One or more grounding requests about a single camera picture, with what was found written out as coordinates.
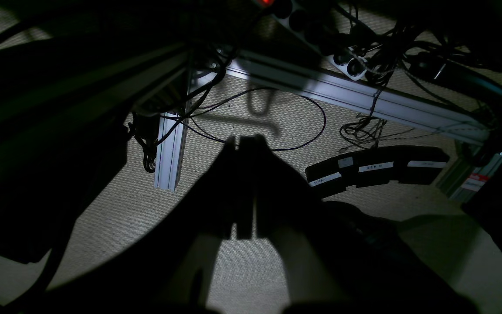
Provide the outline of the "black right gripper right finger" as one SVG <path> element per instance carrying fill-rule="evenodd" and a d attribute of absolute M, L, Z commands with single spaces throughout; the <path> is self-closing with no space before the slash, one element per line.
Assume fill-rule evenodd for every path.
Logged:
<path fill-rule="evenodd" d="M 242 137 L 258 235 L 280 254 L 288 314 L 476 314 L 400 238 L 389 219 L 342 201 L 323 201 L 261 135 Z"/>

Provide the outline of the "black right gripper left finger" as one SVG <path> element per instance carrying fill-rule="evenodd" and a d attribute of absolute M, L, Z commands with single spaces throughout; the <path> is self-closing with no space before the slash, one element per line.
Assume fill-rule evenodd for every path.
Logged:
<path fill-rule="evenodd" d="M 30 314 L 201 314 L 217 253 L 231 232 L 229 137 L 174 209 L 113 259 L 30 304 Z"/>

